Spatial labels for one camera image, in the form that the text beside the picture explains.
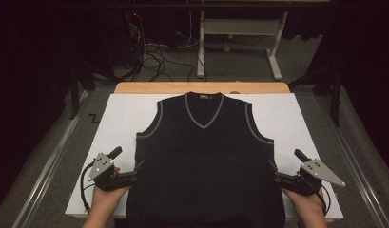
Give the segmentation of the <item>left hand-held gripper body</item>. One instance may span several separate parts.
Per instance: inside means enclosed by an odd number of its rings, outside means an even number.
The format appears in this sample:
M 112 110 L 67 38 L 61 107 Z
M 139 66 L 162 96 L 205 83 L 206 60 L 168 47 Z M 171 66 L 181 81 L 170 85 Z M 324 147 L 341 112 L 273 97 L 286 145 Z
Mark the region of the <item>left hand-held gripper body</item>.
M 137 181 L 134 171 L 119 173 L 115 170 L 114 160 L 107 155 L 98 154 L 93 162 L 88 180 L 93 181 L 97 187 L 106 192 L 132 186 Z

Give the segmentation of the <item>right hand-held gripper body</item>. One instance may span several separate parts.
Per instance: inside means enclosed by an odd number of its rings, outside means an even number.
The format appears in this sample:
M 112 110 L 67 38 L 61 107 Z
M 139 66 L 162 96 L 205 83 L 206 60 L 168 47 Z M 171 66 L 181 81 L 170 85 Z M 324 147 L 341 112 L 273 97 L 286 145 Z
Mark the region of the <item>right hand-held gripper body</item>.
M 274 181 L 279 187 L 302 196 L 311 196 L 318 193 L 322 188 L 322 181 L 341 187 L 346 186 L 346 183 L 320 160 L 304 162 L 295 175 L 287 175 L 274 168 Z

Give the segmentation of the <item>black knit vest grey trim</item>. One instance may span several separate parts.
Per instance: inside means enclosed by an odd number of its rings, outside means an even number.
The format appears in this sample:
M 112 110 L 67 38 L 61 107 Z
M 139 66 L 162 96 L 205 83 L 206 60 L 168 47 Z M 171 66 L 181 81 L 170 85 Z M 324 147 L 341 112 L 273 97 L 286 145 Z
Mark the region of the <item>black knit vest grey trim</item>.
M 252 105 L 188 92 L 157 103 L 136 137 L 142 168 L 126 203 L 130 228 L 283 228 L 282 192 L 269 164 L 274 142 Z

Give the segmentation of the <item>person's right hand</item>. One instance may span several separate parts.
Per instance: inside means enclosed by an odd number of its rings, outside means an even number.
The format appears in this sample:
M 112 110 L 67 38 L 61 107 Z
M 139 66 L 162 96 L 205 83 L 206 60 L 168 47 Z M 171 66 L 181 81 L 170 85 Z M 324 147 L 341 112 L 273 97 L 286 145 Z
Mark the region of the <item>person's right hand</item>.
M 298 216 L 303 220 L 324 219 L 325 209 L 321 199 L 323 198 L 322 190 L 312 196 L 303 196 L 293 191 L 282 189 L 286 196 L 290 198 Z

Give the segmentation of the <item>person's left hand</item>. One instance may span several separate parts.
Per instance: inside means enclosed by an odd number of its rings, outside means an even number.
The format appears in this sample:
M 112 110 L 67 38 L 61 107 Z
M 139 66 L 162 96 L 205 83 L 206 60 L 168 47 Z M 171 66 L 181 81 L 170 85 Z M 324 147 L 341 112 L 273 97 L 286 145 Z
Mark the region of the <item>person's left hand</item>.
M 88 213 L 89 217 L 101 221 L 108 220 L 113 215 L 120 199 L 128 190 L 128 187 L 124 187 L 106 192 L 95 186 L 91 208 Z

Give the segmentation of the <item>black metal stand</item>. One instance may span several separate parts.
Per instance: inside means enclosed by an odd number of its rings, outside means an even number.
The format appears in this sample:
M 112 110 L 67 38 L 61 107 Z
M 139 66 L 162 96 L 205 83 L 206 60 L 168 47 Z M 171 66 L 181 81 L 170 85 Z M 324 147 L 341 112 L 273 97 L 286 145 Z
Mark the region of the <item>black metal stand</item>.
M 69 118 L 71 120 L 76 118 L 80 109 L 79 86 L 87 91 L 95 89 L 92 72 L 88 64 L 76 58 L 72 61 L 70 68 L 71 114 Z
M 315 96 L 331 95 L 330 117 L 336 127 L 340 127 L 340 87 L 341 75 L 337 64 L 327 64 L 288 84 L 290 89 L 300 85 L 313 85 Z

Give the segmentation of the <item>dark equipment with red light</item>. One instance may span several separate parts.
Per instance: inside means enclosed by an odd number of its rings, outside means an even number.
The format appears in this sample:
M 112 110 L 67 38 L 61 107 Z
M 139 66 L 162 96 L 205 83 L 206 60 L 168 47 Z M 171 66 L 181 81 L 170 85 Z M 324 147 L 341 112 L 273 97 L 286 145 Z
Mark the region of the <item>dark equipment with red light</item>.
M 126 65 L 132 67 L 141 60 L 145 45 L 145 33 L 141 16 L 137 12 L 128 11 L 123 12 L 122 15 L 127 37 Z

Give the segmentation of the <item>metal floor rail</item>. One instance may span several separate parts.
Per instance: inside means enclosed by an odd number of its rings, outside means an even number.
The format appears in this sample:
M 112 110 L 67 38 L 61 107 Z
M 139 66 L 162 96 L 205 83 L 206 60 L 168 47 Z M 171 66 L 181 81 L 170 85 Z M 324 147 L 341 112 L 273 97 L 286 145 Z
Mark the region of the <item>metal floor rail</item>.
M 354 155 L 350 144 L 346 141 L 341 129 L 334 124 L 330 115 L 329 104 L 323 97 L 317 97 L 317 101 L 321 110 L 324 112 L 326 119 L 330 123 L 334 134 L 336 135 L 337 141 L 340 144 L 340 152 L 344 157 L 347 168 L 354 180 L 354 183 L 358 187 L 364 204 L 367 206 L 374 222 L 378 228 L 389 228 L 389 217 L 384 212 L 383 207 L 379 202 L 378 195 L 358 163 L 357 157 Z
M 42 167 L 42 169 L 11 228 L 29 228 L 44 195 L 49 189 L 56 170 L 63 159 L 68 139 L 74 131 L 76 124 L 79 122 L 78 113 L 85 107 L 88 96 L 89 94 L 86 91 L 83 91 L 81 95 L 78 95 L 77 104 L 79 105 L 79 109 L 76 111 L 76 114 L 72 114 L 70 117 L 66 114 L 62 115 L 40 143 L 42 147 L 45 147 L 48 150 L 46 152 L 48 157 L 43 160 L 37 159 L 37 157 L 34 156 L 33 160 L 36 164 L 29 164 L 33 167 Z

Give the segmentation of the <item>white metal desk frame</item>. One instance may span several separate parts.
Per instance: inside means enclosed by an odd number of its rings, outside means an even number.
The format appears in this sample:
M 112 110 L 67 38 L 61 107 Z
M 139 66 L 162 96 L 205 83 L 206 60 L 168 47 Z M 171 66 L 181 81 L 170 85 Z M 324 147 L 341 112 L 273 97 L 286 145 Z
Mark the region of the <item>white metal desk frame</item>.
M 247 19 L 206 19 L 204 12 L 200 16 L 199 51 L 197 60 L 197 76 L 205 76 L 204 38 L 206 35 L 259 35 L 273 36 L 274 44 L 265 53 L 276 81 L 282 80 L 282 74 L 276 60 L 276 51 L 282 38 L 288 12 L 281 14 L 275 20 L 247 20 Z

